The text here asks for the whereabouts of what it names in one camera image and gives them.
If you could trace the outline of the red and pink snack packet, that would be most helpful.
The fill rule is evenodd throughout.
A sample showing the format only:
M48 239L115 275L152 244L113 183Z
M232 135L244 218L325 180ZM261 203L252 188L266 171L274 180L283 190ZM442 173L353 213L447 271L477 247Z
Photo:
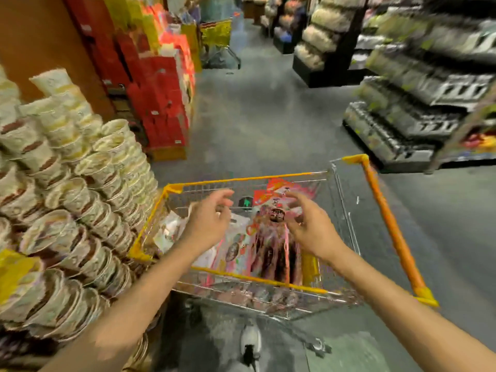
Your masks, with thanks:
M272 178L253 192L252 223L254 254L251 275L265 280L302 286L301 249L290 233L286 218L303 214L296 199L287 193L300 193L312 199L317 184Z

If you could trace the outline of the yellow snack packet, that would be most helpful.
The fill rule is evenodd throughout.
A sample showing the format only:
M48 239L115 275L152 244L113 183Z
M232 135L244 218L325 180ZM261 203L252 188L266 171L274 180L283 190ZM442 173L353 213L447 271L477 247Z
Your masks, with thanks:
M301 273L303 286L321 288L319 259L309 252L301 252Z

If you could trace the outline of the stack of yellow boxes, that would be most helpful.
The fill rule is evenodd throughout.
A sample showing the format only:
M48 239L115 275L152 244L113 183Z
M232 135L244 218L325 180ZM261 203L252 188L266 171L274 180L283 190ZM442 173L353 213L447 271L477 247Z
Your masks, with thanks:
M128 35L139 54L158 54L168 26L163 0L103 1L115 30Z

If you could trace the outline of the stack of red boxes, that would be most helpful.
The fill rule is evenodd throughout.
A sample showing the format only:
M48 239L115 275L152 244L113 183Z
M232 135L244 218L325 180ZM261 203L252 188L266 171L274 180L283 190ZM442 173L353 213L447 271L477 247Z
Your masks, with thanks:
M144 127L149 148L187 146L199 69L197 41L189 37L195 24L182 24L167 5L168 26L157 55L139 54L132 39L115 30L103 0L63 0L83 38L90 60L113 101L130 103L114 108L131 114Z

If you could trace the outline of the stack of instant noodle cups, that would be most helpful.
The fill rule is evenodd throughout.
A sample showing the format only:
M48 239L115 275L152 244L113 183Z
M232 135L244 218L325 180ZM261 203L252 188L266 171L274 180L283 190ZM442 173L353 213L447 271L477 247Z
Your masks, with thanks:
M128 120L104 122L64 68L29 81L27 103L0 64L0 250L44 269L0 306L0 365L53 355L131 288L158 189Z

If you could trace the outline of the white snack packet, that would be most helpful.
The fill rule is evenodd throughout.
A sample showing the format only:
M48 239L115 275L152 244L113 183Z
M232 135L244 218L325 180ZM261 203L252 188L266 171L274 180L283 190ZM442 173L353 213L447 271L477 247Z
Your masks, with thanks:
M158 249L158 256L163 256L168 252L180 238L189 220L191 211L192 207L190 206L187 210L187 216L181 217L178 213L171 210L160 219L158 229L153 237L153 243Z

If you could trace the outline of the pile of beige packets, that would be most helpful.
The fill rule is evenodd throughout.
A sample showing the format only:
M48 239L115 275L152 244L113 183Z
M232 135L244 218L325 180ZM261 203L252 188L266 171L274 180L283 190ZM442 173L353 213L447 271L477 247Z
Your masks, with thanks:
M294 56L311 72L346 71L369 0L319 0Z

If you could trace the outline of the yellow price sign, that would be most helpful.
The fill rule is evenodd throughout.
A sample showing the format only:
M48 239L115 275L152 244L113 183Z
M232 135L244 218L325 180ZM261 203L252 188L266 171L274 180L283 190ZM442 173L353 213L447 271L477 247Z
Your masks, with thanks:
M13 250L0 250L0 306L16 301L41 278L43 262Z

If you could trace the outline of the person's left forearm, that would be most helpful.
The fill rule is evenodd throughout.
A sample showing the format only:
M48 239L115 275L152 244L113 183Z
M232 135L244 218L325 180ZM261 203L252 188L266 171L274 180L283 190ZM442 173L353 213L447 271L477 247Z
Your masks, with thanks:
M172 287L216 243L180 240L38 372L121 372Z

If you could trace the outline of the shopping cart with yellow panel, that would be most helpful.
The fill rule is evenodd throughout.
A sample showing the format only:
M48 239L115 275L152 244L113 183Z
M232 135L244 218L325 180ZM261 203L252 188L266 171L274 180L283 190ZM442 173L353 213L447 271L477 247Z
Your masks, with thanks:
M204 51L202 69L227 68L226 57L230 56L235 68L241 69L241 59L231 48L233 18L200 24L200 42Z

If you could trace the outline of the black display stand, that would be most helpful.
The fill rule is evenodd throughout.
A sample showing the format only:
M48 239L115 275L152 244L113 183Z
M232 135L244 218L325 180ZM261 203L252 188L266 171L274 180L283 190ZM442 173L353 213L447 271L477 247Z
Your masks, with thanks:
M350 66L370 0L318 0L293 53L309 88L350 84Z

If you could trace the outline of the pink packet with round picture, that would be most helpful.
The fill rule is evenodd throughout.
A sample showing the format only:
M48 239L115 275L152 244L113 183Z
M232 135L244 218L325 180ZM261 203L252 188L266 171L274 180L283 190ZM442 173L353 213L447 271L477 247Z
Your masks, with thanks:
M249 276L253 258L252 219L235 213L225 236L217 245L211 269L237 275Z

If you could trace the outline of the yellow base box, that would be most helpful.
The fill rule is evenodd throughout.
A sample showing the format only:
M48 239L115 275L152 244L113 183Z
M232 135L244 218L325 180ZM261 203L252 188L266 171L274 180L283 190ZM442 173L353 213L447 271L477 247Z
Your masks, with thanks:
M184 146L165 146L149 148L146 155L152 162L169 162L187 159L187 148Z

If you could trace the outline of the person's left hand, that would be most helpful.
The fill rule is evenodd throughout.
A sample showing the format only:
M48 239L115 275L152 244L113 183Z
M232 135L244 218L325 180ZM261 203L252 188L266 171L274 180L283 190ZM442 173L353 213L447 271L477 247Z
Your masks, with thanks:
M218 205L231 208L233 194L230 188L215 190L193 206L180 241L194 257L214 247L225 236L226 230L222 230L218 224Z

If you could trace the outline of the person's right hand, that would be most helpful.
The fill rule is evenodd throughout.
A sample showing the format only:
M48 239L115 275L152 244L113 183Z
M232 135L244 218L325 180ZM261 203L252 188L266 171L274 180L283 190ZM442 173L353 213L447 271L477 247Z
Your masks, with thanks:
M339 257L351 251L339 236L326 211L318 204L306 195L294 191L287 192L286 197L293 199L291 206L301 207L300 216L287 211L284 221L296 220L306 225L305 239L295 239L305 250L332 266L338 262Z

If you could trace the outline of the person's right forearm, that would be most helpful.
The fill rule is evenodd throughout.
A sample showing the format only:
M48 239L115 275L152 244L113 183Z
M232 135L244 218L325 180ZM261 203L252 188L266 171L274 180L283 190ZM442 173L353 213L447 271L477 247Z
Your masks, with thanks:
M326 257L424 372L496 372L496 353L344 246Z

